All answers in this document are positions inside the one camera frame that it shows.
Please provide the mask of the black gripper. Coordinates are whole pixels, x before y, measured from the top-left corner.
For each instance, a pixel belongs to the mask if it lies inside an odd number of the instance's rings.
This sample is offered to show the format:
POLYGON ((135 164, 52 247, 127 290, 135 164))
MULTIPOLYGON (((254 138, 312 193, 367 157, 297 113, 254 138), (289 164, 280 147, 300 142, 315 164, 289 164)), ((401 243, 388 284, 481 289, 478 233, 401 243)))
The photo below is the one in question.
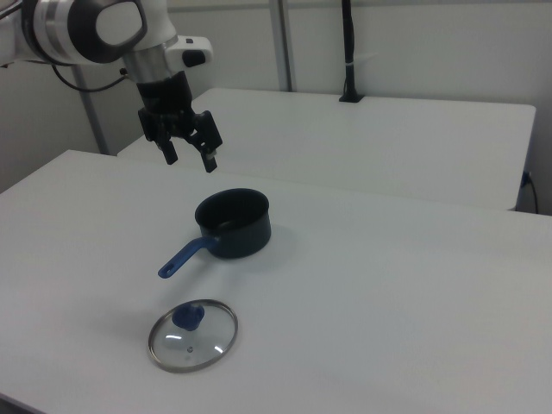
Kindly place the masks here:
POLYGON ((217 168, 216 150, 223 144, 212 114, 194 112, 192 94, 184 72, 152 83, 138 83, 144 107, 139 110, 144 135, 155 141, 168 165, 178 160, 171 136, 185 138, 201 155, 204 169, 217 168))

